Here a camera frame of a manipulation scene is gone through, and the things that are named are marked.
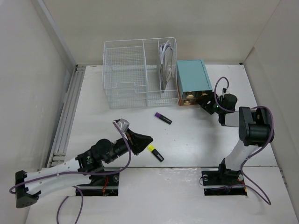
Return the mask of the yellow highlighter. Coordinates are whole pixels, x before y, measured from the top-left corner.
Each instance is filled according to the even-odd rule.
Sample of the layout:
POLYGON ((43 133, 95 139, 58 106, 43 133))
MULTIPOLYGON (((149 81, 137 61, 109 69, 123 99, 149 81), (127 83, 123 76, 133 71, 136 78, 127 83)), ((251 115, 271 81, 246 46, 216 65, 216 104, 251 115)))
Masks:
POLYGON ((148 150, 158 159, 160 162, 164 161, 164 157, 157 151, 153 145, 148 146, 148 150))

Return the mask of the purple highlighter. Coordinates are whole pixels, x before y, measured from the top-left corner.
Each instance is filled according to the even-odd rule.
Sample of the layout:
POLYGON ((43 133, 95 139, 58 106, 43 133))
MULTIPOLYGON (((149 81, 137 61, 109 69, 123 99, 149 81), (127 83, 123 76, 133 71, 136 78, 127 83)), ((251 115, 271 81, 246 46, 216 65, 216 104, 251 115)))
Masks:
POLYGON ((169 124, 169 125, 172 124, 172 120, 170 120, 169 118, 165 117, 164 115, 162 115, 162 114, 160 114, 158 112, 155 113, 155 117, 158 118, 158 119, 160 119, 161 121, 169 124))

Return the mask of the grey setup guide booklet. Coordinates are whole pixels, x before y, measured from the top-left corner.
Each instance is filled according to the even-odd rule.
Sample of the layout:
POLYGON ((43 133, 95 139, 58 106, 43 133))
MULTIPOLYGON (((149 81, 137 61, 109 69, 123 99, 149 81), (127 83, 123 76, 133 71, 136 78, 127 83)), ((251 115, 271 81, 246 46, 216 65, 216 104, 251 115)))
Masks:
POLYGON ((172 58, 173 48, 168 47, 163 53, 162 62, 160 64, 160 79, 161 79, 161 90, 164 91, 171 78, 172 74, 172 58))

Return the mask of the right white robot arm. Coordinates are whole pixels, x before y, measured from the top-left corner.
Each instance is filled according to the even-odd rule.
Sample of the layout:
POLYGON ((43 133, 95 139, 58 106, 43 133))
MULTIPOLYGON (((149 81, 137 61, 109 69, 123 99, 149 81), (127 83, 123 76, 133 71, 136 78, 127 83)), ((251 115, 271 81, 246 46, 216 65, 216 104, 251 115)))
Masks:
POLYGON ((205 185, 230 185, 242 177, 242 167, 249 156, 258 148, 269 144, 274 138, 273 117, 264 107, 251 109, 240 107, 235 110, 237 97, 230 93, 220 96, 211 94, 197 100, 209 114, 218 114, 222 126, 237 127, 239 140, 232 152, 225 157, 217 170, 203 170, 205 185))

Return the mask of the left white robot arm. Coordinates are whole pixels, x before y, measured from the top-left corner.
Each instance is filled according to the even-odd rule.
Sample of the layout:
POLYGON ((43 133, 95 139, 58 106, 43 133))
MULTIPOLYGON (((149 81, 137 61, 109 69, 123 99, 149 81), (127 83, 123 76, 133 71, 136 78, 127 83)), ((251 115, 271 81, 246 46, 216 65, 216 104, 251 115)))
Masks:
POLYGON ((138 155, 153 138, 128 129, 125 137, 115 142, 100 139, 87 151, 67 162, 41 171, 15 173, 16 207, 25 208, 35 204, 39 198, 72 186, 103 183, 106 172, 103 164, 109 164, 127 152, 138 155))

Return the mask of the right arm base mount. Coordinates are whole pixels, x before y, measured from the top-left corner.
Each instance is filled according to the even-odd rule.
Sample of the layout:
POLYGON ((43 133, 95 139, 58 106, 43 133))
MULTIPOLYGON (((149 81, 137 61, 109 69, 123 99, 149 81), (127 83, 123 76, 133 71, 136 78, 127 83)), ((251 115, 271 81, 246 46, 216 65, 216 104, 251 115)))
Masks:
POLYGON ((205 196, 247 196, 240 171, 203 169, 201 180, 205 196))

